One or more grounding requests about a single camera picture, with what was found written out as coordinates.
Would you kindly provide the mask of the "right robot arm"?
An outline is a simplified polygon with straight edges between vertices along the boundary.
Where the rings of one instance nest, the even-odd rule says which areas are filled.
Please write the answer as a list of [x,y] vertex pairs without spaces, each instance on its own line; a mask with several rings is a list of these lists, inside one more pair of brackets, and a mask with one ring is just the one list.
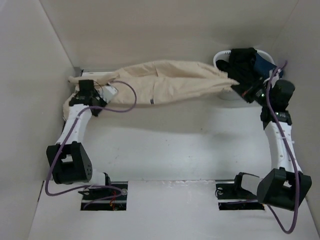
[[240,172],[232,185],[233,194],[243,198],[250,192],[260,204],[293,211],[300,206],[312,185],[311,177],[303,174],[297,163],[291,137],[292,119],[287,107],[295,86],[280,79],[270,90],[265,83],[233,85],[231,88],[247,103],[257,102],[262,107],[260,119],[271,156],[271,171],[263,178]]

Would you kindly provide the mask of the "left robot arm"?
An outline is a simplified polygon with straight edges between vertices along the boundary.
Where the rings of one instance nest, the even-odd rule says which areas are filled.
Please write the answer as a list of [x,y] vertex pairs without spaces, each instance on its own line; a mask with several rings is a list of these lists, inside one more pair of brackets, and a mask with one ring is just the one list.
[[54,145],[46,149],[56,184],[96,185],[95,193],[100,199],[105,200],[112,195],[108,175],[93,169],[82,142],[89,120],[102,111],[89,107],[104,108],[117,93],[118,90],[111,85],[96,89],[94,80],[79,81],[78,90],[66,103],[68,116],[62,134]]

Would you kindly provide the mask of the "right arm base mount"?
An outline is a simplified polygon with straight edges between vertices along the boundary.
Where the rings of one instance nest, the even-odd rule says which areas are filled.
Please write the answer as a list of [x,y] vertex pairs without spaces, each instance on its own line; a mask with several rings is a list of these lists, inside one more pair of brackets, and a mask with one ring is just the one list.
[[264,211],[256,195],[248,190],[237,188],[233,180],[217,180],[215,196],[220,211]]

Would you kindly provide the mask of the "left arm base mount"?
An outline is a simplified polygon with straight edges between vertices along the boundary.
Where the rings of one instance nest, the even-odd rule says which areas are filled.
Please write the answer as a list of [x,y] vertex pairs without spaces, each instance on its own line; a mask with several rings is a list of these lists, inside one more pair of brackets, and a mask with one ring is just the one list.
[[118,181],[113,182],[111,185],[117,189],[121,189],[123,193],[113,188],[84,188],[78,191],[82,196],[80,210],[126,211],[129,183],[127,181]]

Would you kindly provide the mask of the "beige trousers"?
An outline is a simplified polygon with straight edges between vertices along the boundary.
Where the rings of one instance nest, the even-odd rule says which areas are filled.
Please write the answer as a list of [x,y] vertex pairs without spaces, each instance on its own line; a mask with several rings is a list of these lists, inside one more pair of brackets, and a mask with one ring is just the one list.
[[150,61],[88,78],[98,87],[111,84],[118,90],[111,101],[114,105],[162,105],[231,91],[237,85],[212,65],[179,60]]

